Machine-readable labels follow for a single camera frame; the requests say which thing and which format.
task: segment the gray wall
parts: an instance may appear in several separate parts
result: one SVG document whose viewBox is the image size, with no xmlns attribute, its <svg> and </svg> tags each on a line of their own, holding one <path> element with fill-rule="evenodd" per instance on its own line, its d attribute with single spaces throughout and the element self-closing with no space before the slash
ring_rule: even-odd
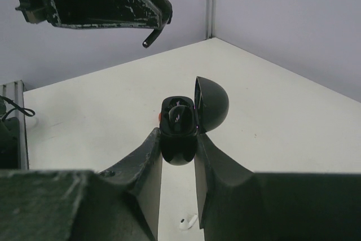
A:
<svg viewBox="0 0 361 241">
<path fill-rule="evenodd" d="M 215 35 L 361 102 L 361 0 L 217 0 Z"/>
<path fill-rule="evenodd" d="M 25 22 L 18 0 L 0 0 L 0 84 L 22 79 L 40 87 L 205 38 L 205 0 L 169 0 L 173 19 L 148 49 L 151 30 L 69 30 Z"/>
</svg>

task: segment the white table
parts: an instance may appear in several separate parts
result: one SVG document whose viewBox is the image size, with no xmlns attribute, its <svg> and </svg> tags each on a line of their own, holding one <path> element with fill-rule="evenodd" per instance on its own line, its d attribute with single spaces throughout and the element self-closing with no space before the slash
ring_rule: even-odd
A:
<svg viewBox="0 0 361 241">
<path fill-rule="evenodd" d="M 158 125 L 164 98 L 193 97 L 196 76 L 228 92 L 226 121 L 209 136 L 253 171 L 361 172 L 361 103 L 218 39 L 28 91 L 31 169 L 103 170 Z M 159 241 L 204 240 L 193 163 L 163 163 Z"/>
</svg>

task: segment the wire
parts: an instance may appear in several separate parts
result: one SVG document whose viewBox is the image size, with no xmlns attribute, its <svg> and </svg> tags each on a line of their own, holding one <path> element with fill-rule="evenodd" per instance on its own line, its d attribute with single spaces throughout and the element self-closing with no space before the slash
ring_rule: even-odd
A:
<svg viewBox="0 0 361 241">
<path fill-rule="evenodd" d="M 18 104 L 16 104 L 13 100 L 9 99 L 8 97 L 4 97 L 0 95 L 0 99 L 3 99 L 8 104 L 12 105 L 14 108 L 10 109 L 8 112 L 5 113 L 5 115 L 2 116 L 1 120 L 5 121 L 6 118 L 9 116 L 9 114 L 15 110 L 19 110 L 22 114 L 28 117 L 35 116 L 35 111 L 29 108 L 21 107 Z"/>
</svg>

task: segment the open case lid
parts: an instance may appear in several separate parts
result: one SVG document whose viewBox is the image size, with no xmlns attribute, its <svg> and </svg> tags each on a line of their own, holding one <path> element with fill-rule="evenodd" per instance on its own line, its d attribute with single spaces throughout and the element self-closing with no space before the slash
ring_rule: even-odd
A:
<svg viewBox="0 0 361 241">
<path fill-rule="evenodd" d="M 212 80 L 197 76 L 194 104 L 198 130 L 206 133 L 223 123 L 230 101 L 224 88 Z"/>
</svg>

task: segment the white earbud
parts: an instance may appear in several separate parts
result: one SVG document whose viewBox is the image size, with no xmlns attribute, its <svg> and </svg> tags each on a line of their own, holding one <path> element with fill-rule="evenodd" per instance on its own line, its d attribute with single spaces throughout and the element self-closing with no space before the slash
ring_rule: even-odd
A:
<svg viewBox="0 0 361 241">
<path fill-rule="evenodd" d="M 191 220 L 189 222 L 185 218 L 183 218 L 180 221 L 179 228 L 182 231 L 186 231 L 186 230 L 190 229 L 196 223 L 197 218 L 198 218 L 198 215 L 196 215 L 196 214 L 191 218 Z"/>
</svg>

